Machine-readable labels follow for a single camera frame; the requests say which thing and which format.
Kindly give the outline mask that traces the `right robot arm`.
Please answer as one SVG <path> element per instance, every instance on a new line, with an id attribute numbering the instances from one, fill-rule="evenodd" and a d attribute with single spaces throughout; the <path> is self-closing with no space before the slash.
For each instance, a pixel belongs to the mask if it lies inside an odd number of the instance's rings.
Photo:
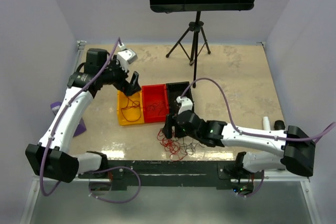
<path id="1" fill-rule="evenodd" d="M 233 126 L 224 121 L 201 119 L 191 110 L 166 116 L 162 133 L 166 138 L 189 136 L 208 147 L 244 147 L 257 153 L 237 154 L 232 176 L 248 175 L 268 169 L 285 169 L 295 175 L 311 177 L 316 145 L 299 127 L 285 130 L 256 130 Z"/>

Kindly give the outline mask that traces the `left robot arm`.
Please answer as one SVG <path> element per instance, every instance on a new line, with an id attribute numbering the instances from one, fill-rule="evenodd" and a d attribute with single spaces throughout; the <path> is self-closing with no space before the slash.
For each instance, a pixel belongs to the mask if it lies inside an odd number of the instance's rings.
<path id="1" fill-rule="evenodd" d="M 69 183 L 86 172 L 97 178 L 108 174 L 106 155 L 87 151 L 71 156 L 68 154 L 70 142 L 84 111 L 103 86 L 113 85 L 128 97 L 141 90 L 137 72 L 127 81 L 129 66 L 137 58 L 136 53 L 125 46 L 115 55 L 98 48 L 87 51 L 86 62 L 69 77 L 64 100 L 49 129 L 37 144 L 29 144 L 25 150 L 35 175 Z"/>

